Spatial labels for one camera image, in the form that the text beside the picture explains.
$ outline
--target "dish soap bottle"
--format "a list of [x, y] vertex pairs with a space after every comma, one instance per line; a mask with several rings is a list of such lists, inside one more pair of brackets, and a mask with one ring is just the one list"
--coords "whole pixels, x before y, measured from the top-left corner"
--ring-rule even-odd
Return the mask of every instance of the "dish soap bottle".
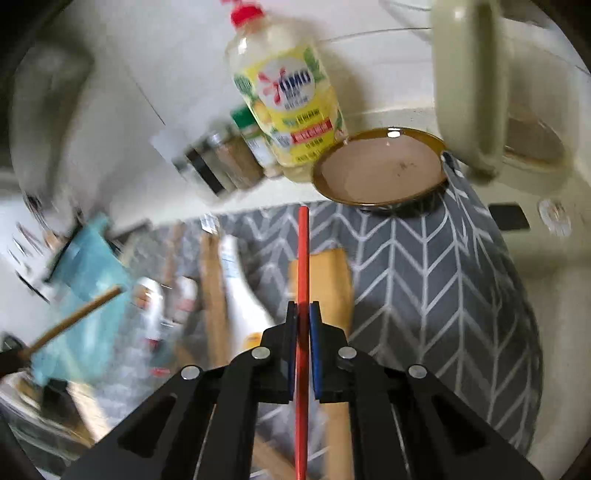
[[238, 2], [226, 48], [234, 83], [292, 181], [310, 181], [324, 150], [344, 139], [345, 122], [316, 49], [256, 4]]

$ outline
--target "spice jar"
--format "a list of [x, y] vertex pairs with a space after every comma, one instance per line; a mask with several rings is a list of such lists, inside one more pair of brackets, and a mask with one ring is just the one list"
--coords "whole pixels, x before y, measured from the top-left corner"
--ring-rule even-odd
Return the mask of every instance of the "spice jar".
[[234, 123], [240, 130], [242, 138], [251, 149], [259, 165], [265, 171], [265, 177], [277, 177], [281, 175], [281, 166], [272, 152], [269, 142], [258, 126], [251, 110], [245, 105], [230, 113]]
[[214, 149], [217, 159], [237, 188], [249, 189], [263, 178], [262, 167], [244, 139], [234, 136], [228, 126], [211, 131], [207, 136], [207, 143]]

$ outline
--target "electric kettle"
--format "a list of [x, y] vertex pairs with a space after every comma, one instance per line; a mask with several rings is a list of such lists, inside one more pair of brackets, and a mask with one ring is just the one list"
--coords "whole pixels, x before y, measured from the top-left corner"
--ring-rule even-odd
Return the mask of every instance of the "electric kettle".
[[437, 0], [431, 9], [437, 123], [475, 170], [548, 193], [568, 178], [577, 99], [561, 59], [505, 32], [497, 0]]

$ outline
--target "red chopstick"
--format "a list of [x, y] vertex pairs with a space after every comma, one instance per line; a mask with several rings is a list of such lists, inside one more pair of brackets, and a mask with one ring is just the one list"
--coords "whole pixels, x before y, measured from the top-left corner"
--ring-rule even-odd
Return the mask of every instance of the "red chopstick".
[[300, 207], [297, 263], [298, 335], [295, 350], [295, 477], [306, 480], [308, 467], [308, 345], [310, 308], [310, 225], [308, 207]]

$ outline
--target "brown plate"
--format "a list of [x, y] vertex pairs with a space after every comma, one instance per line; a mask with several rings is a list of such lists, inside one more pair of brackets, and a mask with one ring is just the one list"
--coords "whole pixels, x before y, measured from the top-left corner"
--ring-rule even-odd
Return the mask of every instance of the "brown plate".
[[399, 205], [447, 180], [440, 158], [444, 150], [442, 140], [413, 128], [367, 130], [326, 150], [314, 165], [312, 183], [346, 205]]

